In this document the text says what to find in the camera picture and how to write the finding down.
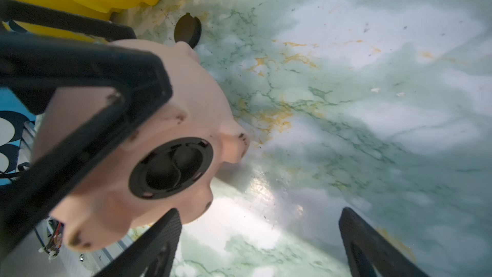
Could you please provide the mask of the pink piggy bank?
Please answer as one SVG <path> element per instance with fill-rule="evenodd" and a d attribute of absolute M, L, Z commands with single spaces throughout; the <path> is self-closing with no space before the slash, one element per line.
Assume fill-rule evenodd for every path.
<path fill-rule="evenodd" d="M 111 46 L 158 56 L 170 78 L 173 93 L 165 105 L 95 168 L 106 162 L 109 169 L 128 173 L 129 192 L 127 195 L 120 192 L 118 197 L 129 206 L 129 230 L 154 223 L 171 209 L 178 210 L 182 223 L 190 223 L 210 207 L 213 201 L 211 181 L 221 165 L 238 163 L 246 154 L 249 136 L 235 121 L 224 92 L 187 43 L 165 46 L 131 39 L 112 42 Z M 192 186 L 168 198 L 144 200 L 134 196 L 129 189 L 129 177 L 139 161 L 156 147 L 185 137 L 202 138 L 212 145 L 213 160 L 206 173 Z"/>

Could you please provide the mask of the black round plug cap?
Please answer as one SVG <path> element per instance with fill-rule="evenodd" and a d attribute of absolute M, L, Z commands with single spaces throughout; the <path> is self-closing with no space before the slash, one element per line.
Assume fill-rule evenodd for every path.
<path fill-rule="evenodd" d="M 210 168 L 213 147 L 197 137 L 179 138 L 149 152 L 129 177 L 132 194 L 144 200 L 174 196 L 196 183 Z"/>
<path fill-rule="evenodd" d="M 186 13 L 176 23 L 174 29 L 174 41 L 185 42 L 194 49 L 201 38 L 202 24 L 198 17 Z"/>

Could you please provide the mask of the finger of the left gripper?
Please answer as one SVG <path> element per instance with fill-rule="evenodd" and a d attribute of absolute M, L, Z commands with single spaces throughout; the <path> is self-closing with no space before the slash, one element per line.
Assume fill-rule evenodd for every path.
<path fill-rule="evenodd" d="M 129 26 L 31 5 L 16 0 L 1 0 L 1 19 L 63 29 L 74 33 L 83 33 L 101 37 L 108 41 L 137 38 L 133 29 Z"/>
<path fill-rule="evenodd" d="M 51 91 L 33 164 L 1 207 L 6 257 L 47 215 L 64 223 L 73 250 L 98 250 L 124 237 L 127 209 L 99 191 L 68 195 L 172 96 L 161 59 L 119 46 L 3 33 L 1 86 L 33 96 Z"/>

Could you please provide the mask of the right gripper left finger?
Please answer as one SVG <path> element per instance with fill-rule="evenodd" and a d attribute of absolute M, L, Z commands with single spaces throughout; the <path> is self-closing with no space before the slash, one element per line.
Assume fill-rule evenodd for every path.
<path fill-rule="evenodd" d="M 169 210 L 96 277 L 169 276 L 181 231 L 178 210 Z"/>

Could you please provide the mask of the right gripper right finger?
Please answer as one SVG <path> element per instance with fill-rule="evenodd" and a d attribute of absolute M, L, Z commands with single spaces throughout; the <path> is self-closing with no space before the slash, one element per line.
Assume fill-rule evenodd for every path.
<path fill-rule="evenodd" d="M 338 224 L 352 276 L 427 277 L 351 208 Z"/>

